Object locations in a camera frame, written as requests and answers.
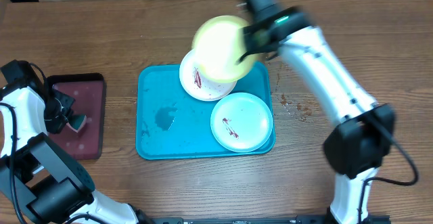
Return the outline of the green and pink sponge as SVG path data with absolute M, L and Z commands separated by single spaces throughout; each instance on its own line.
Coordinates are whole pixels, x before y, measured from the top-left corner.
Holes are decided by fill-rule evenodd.
M 87 116 L 85 114 L 73 114 L 69 119 L 67 126 L 75 133 L 80 133 L 87 124 Z

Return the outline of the yellow-green plate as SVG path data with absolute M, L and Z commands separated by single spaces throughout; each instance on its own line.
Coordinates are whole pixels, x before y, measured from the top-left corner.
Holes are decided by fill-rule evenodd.
M 248 22 L 237 16 L 211 18 L 193 38 L 192 49 L 199 73 L 217 83 L 232 83 L 245 77 L 259 61 L 258 55 L 246 53 L 243 28 Z

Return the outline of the white plate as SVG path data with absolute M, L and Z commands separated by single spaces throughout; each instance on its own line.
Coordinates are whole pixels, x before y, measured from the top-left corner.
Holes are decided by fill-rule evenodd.
M 236 86 L 232 83 L 217 83 L 202 75 L 196 65 L 194 50 L 189 51 L 179 67 L 179 79 L 184 90 L 201 101 L 216 101 L 230 94 Z

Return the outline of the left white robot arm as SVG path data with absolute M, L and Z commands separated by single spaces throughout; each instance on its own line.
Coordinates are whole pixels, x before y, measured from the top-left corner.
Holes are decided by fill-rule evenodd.
M 24 60 L 1 67 L 4 144 L 1 193 L 21 223 L 152 223 L 142 210 L 97 191 L 86 169 L 48 136 L 81 129 L 75 100 L 54 89 L 42 70 Z

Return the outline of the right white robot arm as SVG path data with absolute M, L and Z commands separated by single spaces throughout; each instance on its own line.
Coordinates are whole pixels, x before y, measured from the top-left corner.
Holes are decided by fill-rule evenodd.
M 334 130 L 323 143 L 336 173 L 334 199 L 322 223 L 389 223 L 389 217 L 369 215 L 367 203 L 373 181 L 411 186 L 419 171 L 394 138 L 395 113 L 379 105 L 345 69 L 322 30 L 300 7 L 284 9 L 278 0 L 244 0 L 253 22 L 243 29 L 243 62 L 253 54 L 274 53 L 291 66 L 316 96 Z M 383 159 L 395 147 L 409 163 L 414 177 L 397 181 L 378 177 Z

